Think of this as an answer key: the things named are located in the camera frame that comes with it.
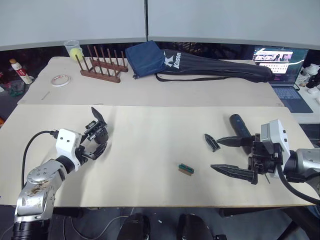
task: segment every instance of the dark floor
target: dark floor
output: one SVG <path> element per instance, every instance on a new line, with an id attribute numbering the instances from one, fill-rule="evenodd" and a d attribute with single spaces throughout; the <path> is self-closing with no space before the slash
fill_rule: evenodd
<path id="1" fill-rule="evenodd" d="M 290 224 L 291 219 L 281 210 L 266 210 L 246 213 L 232 217 L 220 217 L 217 208 L 206 207 L 137 207 L 137 208 L 100 208 L 96 210 L 84 208 L 81 218 L 74 218 L 74 226 L 87 237 L 98 236 L 105 226 L 115 217 L 128 216 L 133 213 L 143 213 L 148 216 L 151 224 L 151 240 L 175 240 L 176 227 L 180 214 L 193 213 L 201 217 L 214 235 L 225 234 L 228 240 L 276 240 Z M 13 224 L 14 209 L 0 206 L 0 234 Z M 64 216 L 54 215 L 52 218 L 50 240 L 63 240 Z M 116 240 L 125 218 L 116 219 L 101 240 Z M 71 225 L 71 218 L 65 220 L 67 240 L 81 240 Z M 11 230 L 3 240 L 9 240 Z M 307 240 L 308 237 L 300 228 L 288 240 Z"/>

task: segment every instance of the small bottle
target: small bottle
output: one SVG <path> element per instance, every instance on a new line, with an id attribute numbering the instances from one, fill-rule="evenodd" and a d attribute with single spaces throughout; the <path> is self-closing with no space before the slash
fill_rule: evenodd
<path id="1" fill-rule="evenodd" d="M 12 68 L 16 71 L 16 73 L 20 76 L 25 84 L 32 84 L 32 80 L 28 76 L 26 70 L 22 68 L 20 63 L 18 63 L 14 58 L 11 58 L 9 62 L 11 63 Z"/>

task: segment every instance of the navy blue bag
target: navy blue bag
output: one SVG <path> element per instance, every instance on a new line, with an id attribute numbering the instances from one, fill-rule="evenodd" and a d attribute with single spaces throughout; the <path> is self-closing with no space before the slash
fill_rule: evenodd
<path id="1" fill-rule="evenodd" d="M 166 69 L 165 55 L 154 41 L 147 41 L 125 50 L 134 78 L 159 73 Z"/>

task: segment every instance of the beige table surface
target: beige table surface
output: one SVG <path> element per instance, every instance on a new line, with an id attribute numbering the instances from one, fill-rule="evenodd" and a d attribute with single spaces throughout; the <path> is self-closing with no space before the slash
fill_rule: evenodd
<path id="1" fill-rule="evenodd" d="M 254 64 L 252 60 L 234 62 Z M 19 104 L 283 106 L 271 86 L 265 82 L 254 83 L 242 78 L 201 82 L 160 82 L 154 75 L 134 79 L 130 65 L 128 69 L 128 72 L 120 73 L 121 83 L 113 83 L 82 76 L 78 63 L 69 57 L 53 57 Z M 61 74 L 71 76 L 71 82 L 63 87 L 52 86 L 52 78 Z"/>
<path id="2" fill-rule="evenodd" d="M 261 124 L 280 119 L 292 150 L 312 144 L 285 107 L 147 107 L 96 105 L 108 123 L 106 151 L 72 173 L 56 195 L 57 207 L 214 206 L 266 207 L 305 205 L 277 178 L 259 175 L 258 185 L 230 178 L 210 164 L 247 167 L 242 148 L 212 152 L 204 139 L 233 136 L 229 116 L 238 113 L 251 133 Z M 21 187 L 25 146 L 37 132 L 66 128 L 83 133 L 94 118 L 89 105 L 18 105 L 0 129 L 0 204 L 15 205 Z M 26 158 L 28 172 L 56 157 L 55 139 L 41 135 Z M 187 176 L 184 163 L 194 168 Z M 306 183 L 293 183 L 317 198 Z"/>

